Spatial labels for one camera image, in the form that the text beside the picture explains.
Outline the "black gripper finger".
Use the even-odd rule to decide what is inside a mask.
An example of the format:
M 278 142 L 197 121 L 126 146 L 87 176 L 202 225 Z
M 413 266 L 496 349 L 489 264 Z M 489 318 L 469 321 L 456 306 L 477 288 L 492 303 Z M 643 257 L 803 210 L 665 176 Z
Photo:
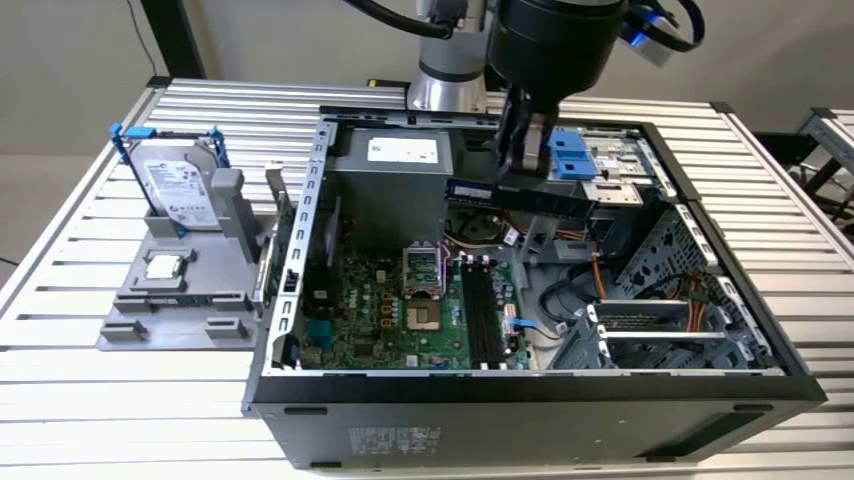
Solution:
M 555 125 L 555 113 L 532 113 L 525 123 L 522 139 L 522 173 L 545 175 L 551 165 L 548 140 Z
M 496 183 L 502 187 L 518 188 L 524 183 L 524 142 L 529 118 L 525 93 L 520 87 L 510 87 L 505 95 L 496 144 Z

